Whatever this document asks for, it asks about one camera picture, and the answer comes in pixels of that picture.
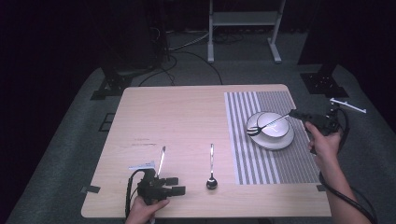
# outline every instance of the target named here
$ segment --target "dark background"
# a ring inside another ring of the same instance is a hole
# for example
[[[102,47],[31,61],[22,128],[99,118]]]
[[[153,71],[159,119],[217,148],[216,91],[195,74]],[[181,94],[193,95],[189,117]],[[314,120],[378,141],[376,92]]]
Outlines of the dark background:
[[[164,2],[167,29],[207,28],[207,0]],[[274,2],[216,0],[215,9],[270,10],[277,7]],[[299,63],[324,63],[330,55],[335,56],[358,79],[393,130],[395,4],[369,0],[358,5],[348,1],[288,1],[281,24],[281,32],[309,30]],[[112,26],[106,24],[114,22],[114,15],[104,10],[103,16],[109,21],[93,16],[93,23],[87,10],[94,12],[95,7],[106,9],[107,5],[105,0],[0,2],[0,222],[7,220],[23,193],[79,88],[100,67],[97,55],[108,51],[97,27],[111,30]],[[107,37],[107,41],[120,42],[117,34],[114,36]]]

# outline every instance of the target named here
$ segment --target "human arm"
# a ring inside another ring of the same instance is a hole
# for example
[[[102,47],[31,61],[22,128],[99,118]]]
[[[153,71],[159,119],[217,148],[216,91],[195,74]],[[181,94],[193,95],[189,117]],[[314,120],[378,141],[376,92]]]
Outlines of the human arm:
[[[169,204],[169,200],[165,199],[152,205],[146,205],[142,197],[136,196],[125,224],[145,224],[147,221],[154,219],[155,212],[164,208],[167,204]]]
[[[309,122],[305,124],[305,127],[313,136],[308,148],[315,148],[317,156],[314,160],[322,172],[326,183],[333,189],[336,189],[356,202],[357,199],[348,185],[347,179],[341,170],[337,159],[341,134],[331,133],[328,136],[323,136],[320,131]],[[338,198],[328,190],[326,190],[326,194],[329,200],[334,223],[370,223],[367,217],[350,204]]]

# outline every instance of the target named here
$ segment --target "human hand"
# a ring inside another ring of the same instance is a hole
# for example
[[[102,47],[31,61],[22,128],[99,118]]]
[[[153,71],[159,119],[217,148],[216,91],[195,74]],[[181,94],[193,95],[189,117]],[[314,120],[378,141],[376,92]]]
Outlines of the human hand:
[[[331,133],[324,136],[318,129],[310,122],[305,123],[306,129],[312,133],[312,140],[309,142],[308,148],[311,150],[315,148],[317,156],[314,158],[315,163],[320,170],[328,163],[337,162],[337,153],[340,147],[341,133]]]
[[[152,205],[146,205],[142,197],[136,196],[131,208],[131,212],[125,224],[145,224],[148,220],[154,219],[155,212],[169,204],[169,200],[162,200]]]

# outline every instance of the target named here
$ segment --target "metal spoon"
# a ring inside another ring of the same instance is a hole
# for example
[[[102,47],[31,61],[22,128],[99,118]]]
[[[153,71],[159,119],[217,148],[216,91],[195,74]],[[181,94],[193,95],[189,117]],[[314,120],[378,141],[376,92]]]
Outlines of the metal spoon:
[[[276,119],[276,120],[274,120],[274,121],[271,121],[271,122],[265,124],[265,125],[262,126],[262,127],[254,126],[254,127],[247,128],[247,135],[249,135],[249,136],[256,136],[256,135],[258,135],[258,134],[262,131],[262,129],[264,129],[264,128],[266,128],[266,127],[268,127],[268,126],[270,126],[270,125],[272,125],[272,124],[274,124],[274,123],[277,123],[278,121],[280,121],[280,120],[282,120],[282,119],[285,119],[285,118],[287,118],[288,116],[289,116],[289,114],[284,115],[284,116],[280,117],[279,119]]]
[[[215,189],[218,187],[218,181],[213,177],[213,144],[210,148],[210,178],[206,181],[206,187],[208,189]]]

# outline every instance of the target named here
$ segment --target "gray carpet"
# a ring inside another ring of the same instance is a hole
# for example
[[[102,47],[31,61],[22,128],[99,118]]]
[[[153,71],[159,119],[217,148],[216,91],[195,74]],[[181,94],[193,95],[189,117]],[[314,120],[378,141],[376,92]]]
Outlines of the gray carpet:
[[[215,62],[224,85],[232,84],[285,84],[297,108],[324,113],[329,99],[308,93],[300,73],[316,72],[317,65],[297,65],[306,34],[280,34],[276,44],[282,64],[274,64],[265,41],[268,35],[244,35],[233,44],[215,45]],[[197,35],[170,34],[171,47],[191,41]],[[188,51],[206,58],[206,44],[200,42],[180,51]],[[177,65],[169,70],[173,83],[184,85],[219,85],[215,70],[198,57],[188,53],[172,53]],[[174,64],[174,59],[163,63],[163,68]],[[138,86],[151,74],[134,78]],[[367,109],[367,114],[349,112],[351,132],[339,155],[350,184],[371,201],[379,223],[394,223],[396,213],[396,136],[382,119],[373,104],[359,87],[356,78],[338,66],[333,73],[337,83],[349,94],[352,105]],[[37,166],[25,192],[15,206],[7,223],[123,223],[122,219],[84,218],[80,214],[85,194],[99,160],[106,133],[98,132],[106,113],[116,112],[119,96],[103,101],[91,101],[104,74],[100,68],[92,72],[70,105],[45,155]],[[142,86],[169,86],[171,79],[160,73],[147,79]],[[331,223],[329,217],[277,217],[276,224]],[[162,223],[259,223],[253,219],[171,219]]]

